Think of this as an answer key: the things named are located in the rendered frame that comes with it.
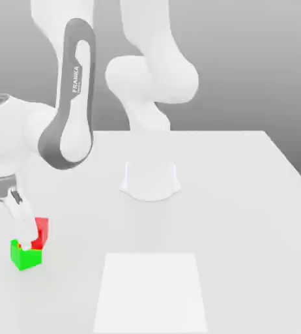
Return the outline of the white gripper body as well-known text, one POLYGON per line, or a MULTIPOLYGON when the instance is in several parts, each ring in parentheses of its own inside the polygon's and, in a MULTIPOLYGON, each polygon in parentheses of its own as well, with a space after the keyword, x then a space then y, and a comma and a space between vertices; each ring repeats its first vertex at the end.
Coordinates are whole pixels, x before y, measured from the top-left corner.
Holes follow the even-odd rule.
POLYGON ((38 230, 29 200, 19 192, 9 192, 5 198, 5 204, 16 225, 18 238, 36 239, 38 237, 38 230))

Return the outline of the small red cube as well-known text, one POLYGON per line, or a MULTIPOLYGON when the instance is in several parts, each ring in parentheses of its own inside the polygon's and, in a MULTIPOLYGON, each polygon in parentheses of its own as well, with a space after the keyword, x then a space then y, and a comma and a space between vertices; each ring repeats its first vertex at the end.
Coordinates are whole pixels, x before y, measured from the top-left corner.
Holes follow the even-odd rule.
POLYGON ((43 217, 36 217, 36 227, 38 230, 38 237, 31 242, 32 250, 42 250, 48 240, 49 219, 43 217))

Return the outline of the small green cube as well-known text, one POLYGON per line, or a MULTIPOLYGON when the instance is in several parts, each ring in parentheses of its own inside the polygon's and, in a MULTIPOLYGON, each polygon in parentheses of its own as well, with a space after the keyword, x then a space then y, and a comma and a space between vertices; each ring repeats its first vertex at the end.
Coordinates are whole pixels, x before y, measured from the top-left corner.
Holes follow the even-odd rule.
POLYGON ((23 250, 18 241, 13 239, 10 242, 10 259, 20 271, 23 271, 42 263, 42 250, 23 250))

